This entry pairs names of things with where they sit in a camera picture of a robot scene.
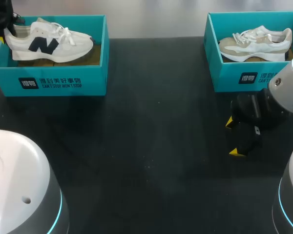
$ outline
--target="gray wall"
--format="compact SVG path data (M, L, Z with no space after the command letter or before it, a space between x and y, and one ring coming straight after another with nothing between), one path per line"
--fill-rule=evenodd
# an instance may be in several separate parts
M20 15L105 14L111 38L204 34L208 12L293 10L293 0L12 0Z

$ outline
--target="shoe box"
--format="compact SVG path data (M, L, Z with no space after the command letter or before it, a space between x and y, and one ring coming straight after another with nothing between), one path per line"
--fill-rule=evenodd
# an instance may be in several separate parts
M37 17L23 17L31 25ZM109 61L109 37L105 16L42 16L69 30L86 33L95 40L85 58L68 63L46 59L14 61L0 42L0 88L7 97L104 96Z
M252 57L245 62L234 62L222 57L218 41L264 25L271 31L291 28L293 12L233 12L209 13L207 17L204 48L209 71L216 92L259 91L267 88L269 81L293 59L293 40L286 61L272 62Z

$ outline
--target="shoelace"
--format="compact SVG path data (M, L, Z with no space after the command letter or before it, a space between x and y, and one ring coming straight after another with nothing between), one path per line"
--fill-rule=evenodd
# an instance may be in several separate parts
M58 28L53 32L54 34L58 34L60 30L62 30L62 34L57 38L59 41L62 40L63 37L66 37L69 41L69 44L75 45L74 39L72 38L71 32L68 30L68 28L64 28L62 25L58 23L52 23L56 25Z
M242 32L241 34L233 33L232 35L236 43L239 44L239 42L241 42L242 44L244 44L244 42L249 42L249 41L256 42L256 37L248 34L249 31L250 30L246 30Z

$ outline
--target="new balance sneaker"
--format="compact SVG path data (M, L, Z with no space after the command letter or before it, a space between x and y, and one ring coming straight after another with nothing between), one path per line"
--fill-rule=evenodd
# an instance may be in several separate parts
M54 62L69 62L88 54L93 48L91 36L70 31L58 23L41 18L31 26L14 26L16 37L4 30L7 45L12 50L13 60L49 59Z
M220 53L236 62L244 62L250 57L260 57L267 61L285 61L285 53L292 43L290 28L284 31L270 31L264 26L233 34L232 38L219 41Z

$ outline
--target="navy n logo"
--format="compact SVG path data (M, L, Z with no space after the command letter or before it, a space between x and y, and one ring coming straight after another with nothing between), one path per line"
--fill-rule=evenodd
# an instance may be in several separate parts
M46 54L52 54L53 51L58 47L59 43L57 40L53 39L49 45L47 45L47 38L37 37L30 44L29 50L37 52L40 48L41 52Z

